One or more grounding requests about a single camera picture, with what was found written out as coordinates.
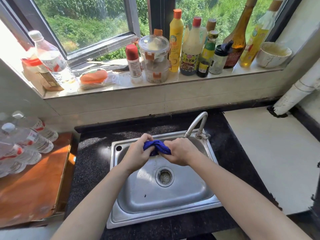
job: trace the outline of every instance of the hand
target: hand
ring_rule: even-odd
[[[197,159],[197,154],[201,153],[188,138],[177,138],[173,141],[163,142],[171,150],[171,155],[162,154],[170,163],[180,166],[190,166],[190,163]]]
[[[136,142],[129,146],[127,153],[119,164],[125,167],[129,174],[142,168],[148,161],[150,153],[155,149],[154,146],[150,146],[143,151],[143,145],[147,140],[153,141],[153,138],[151,135],[144,133]]]

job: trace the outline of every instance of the dark granite countertop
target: dark granite countertop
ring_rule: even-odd
[[[209,114],[205,130],[220,166],[254,187],[270,201],[269,194],[254,166],[240,145],[222,112]],[[110,169],[111,143],[140,137],[143,133],[157,135],[186,130],[202,110],[171,116],[119,122],[91,127],[81,134],[74,178],[66,216],[106,176]],[[192,212],[135,225],[105,229],[101,239],[182,239],[198,234],[237,227],[223,207]]]

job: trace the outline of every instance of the white bottle cap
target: white bottle cap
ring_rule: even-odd
[[[32,30],[32,31],[28,32],[28,35],[30,36],[30,38],[33,41],[39,41],[39,40],[43,39],[42,34],[38,30]]]
[[[5,123],[1,129],[3,129],[5,132],[10,133],[11,131],[13,131],[15,129],[15,125],[12,123]]]
[[[1,112],[0,113],[0,121],[4,121],[8,118],[9,116],[7,115],[7,113]]]
[[[12,113],[12,117],[16,118],[16,119],[21,119],[24,117],[24,114],[21,111],[16,111]]]

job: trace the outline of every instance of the window sill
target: window sill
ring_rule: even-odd
[[[127,89],[136,89],[141,87],[152,87],[152,86],[162,86],[167,84],[175,84],[175,83],[187,83],[187,82],[195,82],[195,81],[203,81],[203,80],[211,80],[218,79],[224,77],[234,77],[234,76],[243,76],[250,74],[258,74],[265,72],[273,72],[283,70],[284,66],[278,66],[275,68],[261,68],[257,65],[255,61],[248,68],[242,68],[238,63],[233,69],[224,69],[223,72],[219,75],[214,75],[209,73],[207,77],[200,78],[196,74],[192,76],[185,76],[180,74],[180,72],[169,72],[169,77],[164,83],[153,84],[143,79],[143,82],[140,84],[134,84],[130,81],[130,72],[120,72],[119,73],[119,84],[115,84],[108,87],[94,88],[88,90],[82,90],[78,87],[78,84],[75,82],[74,88],[71,88],[69,91],[63,90],[58,92],[47,91],[44,95],[44,99],[52,99],[59,97],[68,97],[68,96],[77,96],[81,94],[89,94],[89,93],[101,93],[108,91],[119,91],[119,90],[127,90]]]

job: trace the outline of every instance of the soy sauce bottle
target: soy sauce bottle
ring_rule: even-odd
[[[199,66],[197,70],[197,75],[199,77],[206,77],[209,73],[209,67],[214,56],[214,48],[216,46],[216,41],[219,33],[215,30],[209,31],[208,40],[202,51]]]

